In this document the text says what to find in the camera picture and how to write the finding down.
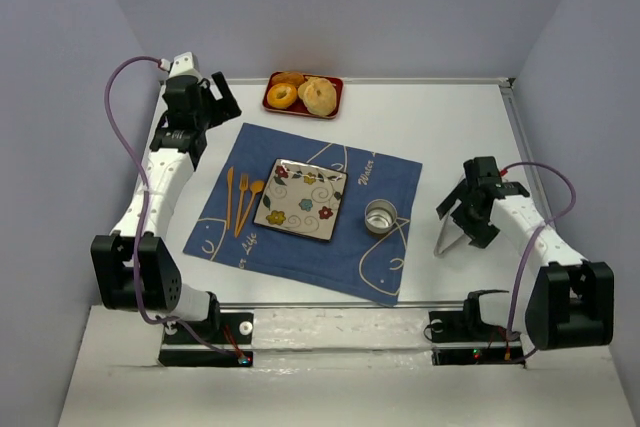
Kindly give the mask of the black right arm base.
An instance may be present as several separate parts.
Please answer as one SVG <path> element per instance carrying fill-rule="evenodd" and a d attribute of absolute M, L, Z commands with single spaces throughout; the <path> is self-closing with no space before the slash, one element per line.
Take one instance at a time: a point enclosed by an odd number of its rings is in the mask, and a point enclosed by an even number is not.
<path fill-rule="evenodd" d="M 502 327 L 470 327 L 461 310 L 431 310 L 423 336 L 434 366 L 526 364 L 519 337 L 508 340 Z"/>

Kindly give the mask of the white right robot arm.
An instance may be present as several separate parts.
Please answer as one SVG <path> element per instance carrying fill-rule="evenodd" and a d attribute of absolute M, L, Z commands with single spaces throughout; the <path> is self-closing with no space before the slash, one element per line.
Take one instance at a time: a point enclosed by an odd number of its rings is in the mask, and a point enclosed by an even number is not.
<path fill-rule="evenodd" d="M 463 164 L 457 185 L 437 206 L 442 222 L 484 249 L 504 235 L 520 256 L 510 290 L 478 290 L 462 308 L 464 329 L 477 339 L 501 330 L 528 337 L 537 351 L 604 346 L 614 333 L 614 273 L 573 249 L 545 218 L 529 191 L 505 178 L 493 157 Z"/>

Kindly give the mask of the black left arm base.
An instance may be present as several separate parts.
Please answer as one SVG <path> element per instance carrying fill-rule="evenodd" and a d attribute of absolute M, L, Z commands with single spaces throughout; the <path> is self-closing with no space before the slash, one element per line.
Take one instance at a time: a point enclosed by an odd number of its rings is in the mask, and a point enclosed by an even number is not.
<path fill-rule="evenodd" d="M 189 322 L 199 342 L 183 325 L 169 323 L 158 362 L 164 367 L 250 368 L 254 324 L 254 313 L 247 310 L 223 311 L 217 330 L 206 322 Z"/>

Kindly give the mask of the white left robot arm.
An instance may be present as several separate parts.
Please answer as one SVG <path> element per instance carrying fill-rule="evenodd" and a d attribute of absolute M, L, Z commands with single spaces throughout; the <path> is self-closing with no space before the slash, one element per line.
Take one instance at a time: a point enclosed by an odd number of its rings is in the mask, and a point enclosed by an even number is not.
<path fill-rule="evenodd" d="M 111 310 L 137 311 L 148 322 L 175 322 L 210 335 L 221 327 L 215 294 L 183 282 L 165 243 L 179 197 L 207 147 L 206 133 L 241 110 L 220 72 L 206 78 L 183 54 L 162 61 L 166 110 L 156 126 L 139 184 L 123 217 L 90 253 L 100 296 Z"/>

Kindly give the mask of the pale round bagel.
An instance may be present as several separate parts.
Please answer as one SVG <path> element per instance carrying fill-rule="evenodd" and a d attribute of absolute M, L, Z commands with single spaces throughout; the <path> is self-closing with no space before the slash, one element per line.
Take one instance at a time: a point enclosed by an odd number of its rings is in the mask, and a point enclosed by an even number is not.
<path fill-rule="evenodd" d="M 337 91 L 329 80 L 311 77 L 298 88 L 298 97 L 303 104 L 307 99 L 333 98 L 337 101 Z"/>

